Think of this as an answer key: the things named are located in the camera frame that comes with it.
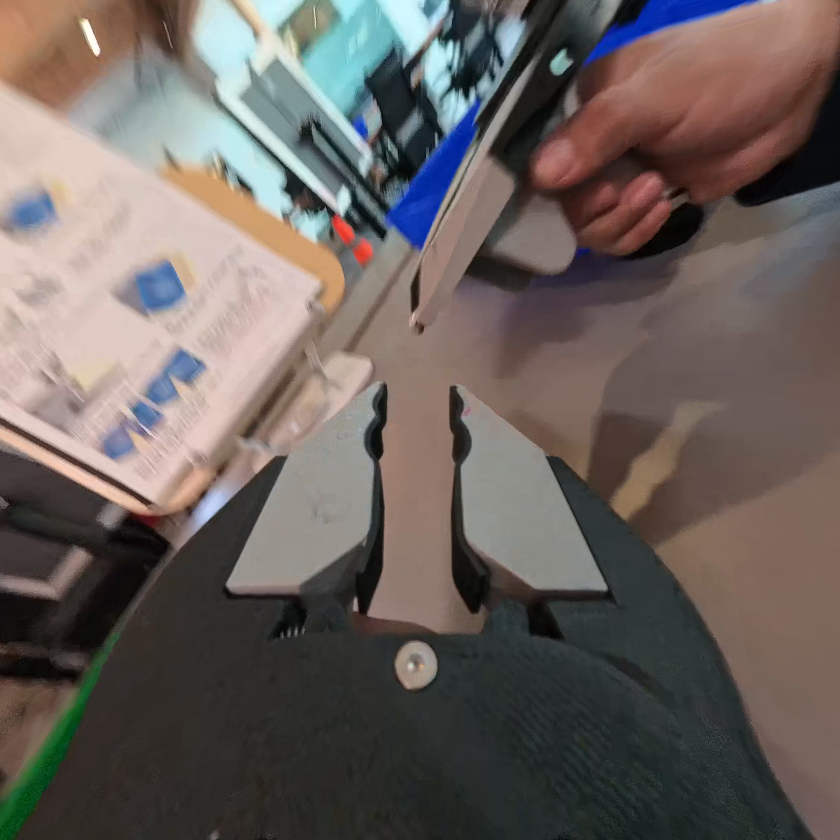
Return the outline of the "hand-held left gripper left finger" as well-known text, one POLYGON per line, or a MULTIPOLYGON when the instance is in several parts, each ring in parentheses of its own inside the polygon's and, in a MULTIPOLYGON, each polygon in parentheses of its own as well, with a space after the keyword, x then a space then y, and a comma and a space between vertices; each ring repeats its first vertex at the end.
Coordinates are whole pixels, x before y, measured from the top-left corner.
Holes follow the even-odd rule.
POLYGON ((376 382, 278 458, 228 595, 301 606, 335 598, 368 613, 384 560, 386 419, 387 385, 376 382))

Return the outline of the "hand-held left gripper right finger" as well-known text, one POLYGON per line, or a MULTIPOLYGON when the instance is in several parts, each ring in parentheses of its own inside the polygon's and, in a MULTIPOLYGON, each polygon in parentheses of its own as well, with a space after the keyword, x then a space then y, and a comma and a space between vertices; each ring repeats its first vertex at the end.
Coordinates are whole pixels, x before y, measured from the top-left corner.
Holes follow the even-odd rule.
POLYGON ((451 568, 473 613, 609 595, 547 454, 462 385, 448 394, 453 437, 451 568))

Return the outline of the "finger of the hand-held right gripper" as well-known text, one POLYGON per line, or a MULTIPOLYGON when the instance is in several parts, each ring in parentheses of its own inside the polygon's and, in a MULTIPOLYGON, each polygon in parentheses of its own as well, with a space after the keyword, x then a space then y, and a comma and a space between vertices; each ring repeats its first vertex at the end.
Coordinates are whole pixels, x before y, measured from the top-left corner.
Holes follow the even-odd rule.
POLYGON ((527 187, 530 156, 521 175, 510 173, 490 156, 490 141, 497 138, 501 120, 511 110, 512 105, 504 104, 501 116, 490 123, 490 138, 477 141, 468 151, 416 260, 412 314, 416 312, 426 328, 445 308, 476 257, 529 276, 559 272, 559 210, 527 187))

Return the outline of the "green plastic parts bin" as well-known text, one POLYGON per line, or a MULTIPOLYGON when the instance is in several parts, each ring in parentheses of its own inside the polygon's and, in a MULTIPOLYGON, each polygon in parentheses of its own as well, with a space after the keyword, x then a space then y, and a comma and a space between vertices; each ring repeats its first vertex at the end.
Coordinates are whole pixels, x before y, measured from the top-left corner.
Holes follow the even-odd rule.
POLYGON ((66 708, 49 730, 45 741, 24 765, 8 792, 2 793, 2 839, 15 839, 18 836, 21 827, 39 803, 41 795, 55 777, 85 714, 102 668, 119 641, 122 631, 123 626, 118 626, 110 633, 83 674, 79 687, 75 689, 66 708))

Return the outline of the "person's right hand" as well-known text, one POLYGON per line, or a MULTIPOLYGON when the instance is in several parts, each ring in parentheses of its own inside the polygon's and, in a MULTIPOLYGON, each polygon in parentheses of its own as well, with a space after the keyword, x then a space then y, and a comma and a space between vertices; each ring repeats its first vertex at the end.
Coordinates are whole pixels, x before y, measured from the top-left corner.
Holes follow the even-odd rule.
POLYGON ((635 255, 671 217, 670 189, 708 205, 804 146, 838 106, 838 40, 830 1, 750 3, 642 38, 584 69, 532 184, 580 246, 635 255))

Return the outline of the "black office chair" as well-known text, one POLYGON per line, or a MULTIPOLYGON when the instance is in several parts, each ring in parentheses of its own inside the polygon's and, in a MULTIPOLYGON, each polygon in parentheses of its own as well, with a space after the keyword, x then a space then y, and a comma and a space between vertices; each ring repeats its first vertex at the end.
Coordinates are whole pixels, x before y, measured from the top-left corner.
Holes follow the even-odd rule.
POLYGON ((381 119, 381 132, 395 152, 393 171, 411 181, 445 137, 424 84, 413 86, 403 54, 392 47, 365 77, 381 119))

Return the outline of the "wooden board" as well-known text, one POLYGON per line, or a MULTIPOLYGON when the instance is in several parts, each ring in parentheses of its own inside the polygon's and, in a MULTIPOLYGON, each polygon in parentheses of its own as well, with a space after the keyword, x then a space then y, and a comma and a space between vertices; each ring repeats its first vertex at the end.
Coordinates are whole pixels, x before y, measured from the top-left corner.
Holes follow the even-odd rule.
POLYGON ((215 170, 165 164, 159 174, 246 236, 316 277, 322 309, 327 319, 334 316, 344 299, 345 277, 339 258, 327 246, 312 242, 263 209, 249 192, 231 185, 215 170))

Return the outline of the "white printed sign board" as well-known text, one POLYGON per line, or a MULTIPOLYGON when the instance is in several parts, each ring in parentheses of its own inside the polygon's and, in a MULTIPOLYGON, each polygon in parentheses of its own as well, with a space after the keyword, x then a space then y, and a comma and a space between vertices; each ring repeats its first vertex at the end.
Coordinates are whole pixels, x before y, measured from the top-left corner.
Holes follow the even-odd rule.
POLYGON ((311 337, 322 283, 2 86, 2 442, 184 509, 311 337))

